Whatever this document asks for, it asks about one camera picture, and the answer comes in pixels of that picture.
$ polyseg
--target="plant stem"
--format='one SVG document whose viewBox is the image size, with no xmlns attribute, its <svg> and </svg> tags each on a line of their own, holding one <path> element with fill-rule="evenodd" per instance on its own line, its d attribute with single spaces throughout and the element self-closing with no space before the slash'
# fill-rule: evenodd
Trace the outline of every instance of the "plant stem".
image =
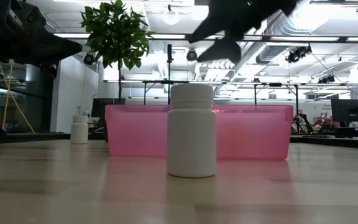
<svg viewBox="0 0 358 224">
<path fill-rule="evenodd" d="M 118 103 L 121 105 L 121 92 L 122 92 L 122 86 L 121 86 L 121 59 L 118 60 Z"/>
</svg>

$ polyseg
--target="ceiling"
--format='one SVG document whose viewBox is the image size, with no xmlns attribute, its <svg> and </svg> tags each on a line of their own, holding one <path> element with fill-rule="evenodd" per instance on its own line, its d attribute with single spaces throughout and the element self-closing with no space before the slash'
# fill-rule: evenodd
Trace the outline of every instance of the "ceiling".
<svg viewBox="0 0 358 224">
<path fill-rule="evenodd" d="M 97 0 L 27 0 L 27 2 L 38 6 L 48 22 L 47 29 L 50 32 L 85 32 L 80 27 L 81 15 L 85 6 L 98 7 Z M 309 29 L 309 34 L 314 35 L 358 35 L 358 6 L 332 6 L 332 5 L 310 5 L 308 0 L 303 0 L 304 5 L 300 6 L 296 11 L 296 16 L 293 22 L 299 27 L 315 26 Z M 167 15 L 167 5 L 172 5 L 172 10 L 178 15 Z M 161 0 L 156 2 L 127 2 L 127 5 L 133 7 L 133 10 L 143 14 L 146 22 L 149 23 L 150 29 L 158 34 L 186 34 L 192 33 L 201 20 L 208 14 L 208 3 L 206 1 L 175 1 L 168 2 Z M 260 30 L 260 34 L 270 32 L 270 26 L 267 29 Z M 85 44 L 85 40 L 77 40 L 81 44 Z M 206 75 L 208 69 L 214 69 L 211 64 L 205 66 L 203 69 L 201 65 L 195 62 L 188 62 L 186 55 L 188 49 L 196 49 L 197 53 L 202 53 L 207 49 L 212 42 L 198 42 L 196 44 L 189 44 L 186 41 L 163 41 L 163 45 L 172 44 L 174 47 L 174 61 L 171 70 L 187 70 L 192 72 L 193 78 L 197 73 Z M 162 72 L 161 63 L 166 61 L 165 55 L 158 55 L 153 52 L 152 43 L 151 53 L 147 58 L 142 60 L 141 68 L 135 68 L 131 71 L 124 69 L 122 73 L 125 76 L 136 79 L 136 75 L 152 74 L 153 71 Z M 250 50 L 255 47 L 252 43 L 242 43 L 243 52 L 251 54 Z M 311 44 L 313 50 L 312 55 L 307 55 L 306 58 L 301 59 L 297 63 L 288 64 L 285 61 L 285 56 L 288 51 L 294 47 L 289 47 L 279 55 L 277 55 L 269 64 L 255 64 L 252 60 L 247 60 L 243 66 L 231 65 L 225 60 L 214 62 L 216 68 L 226 68 L 227 72 L 220 75 L 219 78 L 230 80 L 251 81 L 254 77 L 260 77 L 263 82 L 286 82 L 288 76 L 291 82 L 312 82 L 316 83 L 318 78 L 329 74 L 329 71 L 334 72 L 338 77 L 347 80 L 350 74 L 350 69 L 358 65 L 358 44 Z"/>
</svg>

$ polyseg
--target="white cap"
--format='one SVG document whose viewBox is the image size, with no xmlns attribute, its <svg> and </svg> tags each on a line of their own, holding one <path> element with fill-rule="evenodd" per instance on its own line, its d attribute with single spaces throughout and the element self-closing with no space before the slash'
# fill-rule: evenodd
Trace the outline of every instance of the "white cap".
<svg viewBox="0 0 358 224">
<path fill-rule="evenodd" d="M 171 89 L 172 104 L 178 102 L 213 103 L 214 89 L 204 84 L 179 84 Z"/>
</svg>

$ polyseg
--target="pink plastic bin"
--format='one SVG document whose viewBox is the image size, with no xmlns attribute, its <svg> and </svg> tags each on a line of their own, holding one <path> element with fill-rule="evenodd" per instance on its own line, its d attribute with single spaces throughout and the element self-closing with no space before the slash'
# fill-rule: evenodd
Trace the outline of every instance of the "pink plastic bin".
<svg viewBox="0 0 358 224">
<path fill-rule="evenodd" d="M 113 156 L 165 157 L 168 105 L 107 105 Z M 290 144 L 293 107 L 214 105 L 218 159 L 284 160 Z"/>
</svg>

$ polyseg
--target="white ceiling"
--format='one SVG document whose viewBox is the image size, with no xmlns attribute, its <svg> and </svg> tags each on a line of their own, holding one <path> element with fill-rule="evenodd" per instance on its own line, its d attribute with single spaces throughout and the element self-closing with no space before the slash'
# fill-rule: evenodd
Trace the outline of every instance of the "white ceiling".
<svg viewBox="0 0 358 224">
<path fill-rule="evenodd" d="M 46 17 L 48 24 L 53 27 L 47 28 L 50 32 L 84 32 L 84 30 L 80 28 L 80 12 L 83 11 L 84 6 L 98 6 L 98 4 L 87 3 L 87 0 L 79 0 L 77 2 L 27 0 L 27 2 L 40 8 L 42 14 Z M 201 22 L 200 20 L 194 20 L 194 15 L 205 14 L 206 8 L 204 6 L 191 7 L 190 5 L 194 2 L 185 1 L 185 3 L 189 6 L 172 6 L 174 11 L 179 12 L 178 22 L 172 26 L 164 22 L 164 12 L 167 10 L 167 3 L 146 4 L 144 7 L 140 4 L 130 5 L 135 11 L 146 16 L 150 28 L 156 33 L 192 33 Z M 358 35 L 357 7 L 335 7 L 335 9 L 328 9 L 326 7 L 327 6 L 321 6 L 321 9 L 318 9 L 315 14 L 308 15 L 305 20 L 307 22 L 321 16 L 330 17 L 330 19 L 321 27 L 317 28 L 313 34 Z M 201 53 L 208 48 L 212 42 L 198 42 L 190 45 L 186 41 L 167 41 L 164 42 L 164 44 L 173 44 L 173 46 L 176 47 L 195 48 Z M 332 68 L 358 56 L 358 44 L 312 44 L 311 47 L 313 53 L 327 68 Z M 177 52 L 174 59 L 175 60 L 172 63 L 173 70 L 194 71 L 196 63 L 186 61 L 186 52 Z M 158 58 L 156 58 L 156 56 L 150 54 L 148 59 L 144 60 L 143 66 L 140 69 L 134 69 L 133 71 L 124 70 L 123 74 L 151 73 L 152 70 L 158 70 L 157 60 Z M 316 75 L 325 70 L 325 67 L 311 55 L 308 55 L 298 63 L 292 64 L 289 68 L 288 64 L 284 62 L 283 57 L 277 57 L 274 64 L 274 66 L 268 66 L 264 69 L 264 72 L 267 74 L 265 77 L 277 76 L 285 79 L 288 74 L 294 76 L 294 78 L 311 77 L 312 75 Z M 349 74 L 349 69 L 341 70 L 338 74 L 345 77 Z"/>
</svg>

